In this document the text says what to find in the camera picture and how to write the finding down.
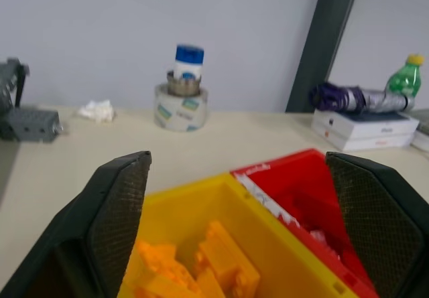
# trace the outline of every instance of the white label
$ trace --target white label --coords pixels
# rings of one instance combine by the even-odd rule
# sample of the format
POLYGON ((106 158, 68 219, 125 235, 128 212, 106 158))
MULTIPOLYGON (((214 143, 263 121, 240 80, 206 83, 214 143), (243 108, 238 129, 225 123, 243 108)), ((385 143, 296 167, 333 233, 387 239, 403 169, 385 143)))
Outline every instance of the white label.
POLYGON ((253 182, 250 177, 245 174, 234 174, 235 178, 243 184, 247 191, 263 206, 265 206, 276 218, 282 217, 283 221, 286 224, 291 224, 294 222, 296 226, 300 226, 299 222, 283 209, 281 206, 277 204, 272 198, 270 198, 259 186, 253 182))
POLYGON ((267 169, 271 169, 271 166, 266 163, 262 163, 261 165, 255 165, 244 172, 245 175, 251 175, 253 173, 259 172, 259 171, 265 171, 267 169))

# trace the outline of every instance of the orange lego brick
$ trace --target orange lego brick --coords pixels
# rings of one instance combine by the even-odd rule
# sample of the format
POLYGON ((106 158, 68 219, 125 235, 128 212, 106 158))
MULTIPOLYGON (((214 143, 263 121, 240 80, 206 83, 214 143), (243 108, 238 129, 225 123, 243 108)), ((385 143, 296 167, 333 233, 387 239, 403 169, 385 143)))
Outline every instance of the orange lego brick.
POLYGON ((193 293, 171 279, 146 269, 138 282, 137 293, 140 297, 160 298, 203 298, 203 295, 193 293))
POLYGON ((198 275, 196 283, 198 283, 206 298, 225 298, 222 288, 210 268, 203 270, 198 275))
POLYGON ((174 246, 151 246, 143 241, 137 242, 136 245, 140 257, 149 270, 175 282, 179 286, 197 295, 202 294, 200 287, 188 270, 178 261, 174 260, 174 255, 176 253, 176 248, 174 246))
POLYGON ((220 239, 212 238, 198 245, 196 253, 196 274, 210 267, 215 274, 219 285, 227 291, 234 284, 235 275, 239 271, 239 265, 229 253, 227 247, 220 239))
POLYGON ((223 291, 232 290, 234 298, 253 298, 260 276, 223 226, 209 224, 206 240, 196 253, 196 273, 212 269, 223 291))

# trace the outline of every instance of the gray plastic part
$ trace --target gray plastic part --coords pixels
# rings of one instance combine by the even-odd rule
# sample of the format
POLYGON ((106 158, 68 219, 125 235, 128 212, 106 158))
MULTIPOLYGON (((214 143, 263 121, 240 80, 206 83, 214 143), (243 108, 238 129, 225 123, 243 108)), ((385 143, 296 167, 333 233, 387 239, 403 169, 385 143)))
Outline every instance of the gray plastic part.
POLYGON ((52 142, 60 126, 58 112, 13 108, 0 117, 0 137, 9 141, 52 142))
POLYGON ((21 64, 17 58, 9 58, 6 63, 0 63, 0 115, 13 108, 10 93, 16 89, 21 67, 23 67, 24 73, 28 75, 28 66, 21 64))

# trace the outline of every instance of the packing tape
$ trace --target packing tape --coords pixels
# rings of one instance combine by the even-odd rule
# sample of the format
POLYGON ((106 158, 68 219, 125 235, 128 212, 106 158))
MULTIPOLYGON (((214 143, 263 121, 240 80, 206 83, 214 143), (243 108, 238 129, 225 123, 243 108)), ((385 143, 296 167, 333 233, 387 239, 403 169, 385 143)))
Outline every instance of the packing tape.
POLYGON ((155 87, 155 123, 171 131, 190 132, 204 126, 207 118, 207 90, 193 97, 168 94, 168 84, 155 87))

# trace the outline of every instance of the yellow bottle cap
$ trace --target yellow bottle cap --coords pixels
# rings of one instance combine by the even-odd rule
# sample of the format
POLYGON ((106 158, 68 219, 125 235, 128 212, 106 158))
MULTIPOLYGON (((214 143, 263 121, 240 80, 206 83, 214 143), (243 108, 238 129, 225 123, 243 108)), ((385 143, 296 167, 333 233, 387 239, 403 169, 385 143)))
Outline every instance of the yellow bottle cap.
POLYGON ((424 57, 418 54, 408 55, 407 63, 413 64, 416 66, 421 66, 424 63, 424 57))

